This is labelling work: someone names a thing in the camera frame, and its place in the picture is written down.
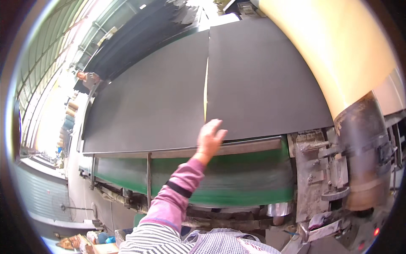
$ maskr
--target black wristband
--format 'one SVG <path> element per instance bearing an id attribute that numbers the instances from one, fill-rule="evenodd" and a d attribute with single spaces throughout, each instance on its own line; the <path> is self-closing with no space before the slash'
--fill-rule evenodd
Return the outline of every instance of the black wristband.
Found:
<path id="1" fill-rule="evenodd" d="M 192 196 L 192 193 L 190 191 L 180 187 L 176 183 L 167 181 L 165 184 L 168 185 L 169 188 L 171 188 L 172 190 L 174 190 L 177 193 L 179 193 L 180 195 L 184 196 L 185 198 L 190 198 Z"/>

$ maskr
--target cardboard box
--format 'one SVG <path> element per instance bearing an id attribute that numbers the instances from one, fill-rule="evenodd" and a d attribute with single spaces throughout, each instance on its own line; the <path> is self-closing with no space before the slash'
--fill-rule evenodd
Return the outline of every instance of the cardboard box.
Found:
<path id="1" fill-rule="evenodd" d="M 119 252 L 116 243 L 94 244 L 93 250 L 95 254 L 117 254 Z"/>

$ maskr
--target green conveyor belt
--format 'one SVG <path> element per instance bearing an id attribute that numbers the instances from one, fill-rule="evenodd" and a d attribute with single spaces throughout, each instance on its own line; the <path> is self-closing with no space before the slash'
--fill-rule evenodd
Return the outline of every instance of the green conveyor belt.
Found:
<path id="1" fill-rule="evenodd" d="M 157 195 L 179 164 L 188 158 L 152 159 L 151 192 Z M 95 176 L 146 194 L 147 160 L 101 158 Z M 282 148 L 215 156 L 190 203 L 208 206 L 252 206 L 286 202 L 293 197 L 293 176 L 286 140 Z"/>

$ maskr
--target red light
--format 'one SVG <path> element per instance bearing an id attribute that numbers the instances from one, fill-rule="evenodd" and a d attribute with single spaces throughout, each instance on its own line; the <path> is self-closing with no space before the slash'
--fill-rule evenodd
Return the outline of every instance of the red light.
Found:
<path id="1" fill-rule="evenodd" d="M 365 242 L 362 241 L 362 242 L 360 243 L 360 245 L 358 246 L 358 250 L 363 250 L 364 247 L 365 247 Z"/>

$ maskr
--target person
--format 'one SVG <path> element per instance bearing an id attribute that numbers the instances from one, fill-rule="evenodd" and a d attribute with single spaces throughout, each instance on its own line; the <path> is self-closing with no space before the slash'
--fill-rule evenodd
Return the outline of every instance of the person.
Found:
<path id="1" fill-rule="evenodd" d="M 201 128 L 196 154 L 171 175 L 151 202 L 147 215 L 120 244 L 119 254 L 280 253 L 253 235 L 229 228 L 215 228 L 209 232 L 195 230 L 184 241 L 180 238 L 188 198 L 199 187 L 206 165 L 227 133 L 227 130 L 218 130 L 221 123 L 222 120 L 213 119 Z"/>
<path id="2" fill-rule="evenodd" d="M 83 81 L 83 85 L 89 89 L 89 91 L 92 90 L 94 85 L 97 85 L 101 79 L 99 77 L 99 75 L 97 75 L 94 72 L 82 72 L 82 71 L 78 71 L 76 73 L 76 76 Z"/>

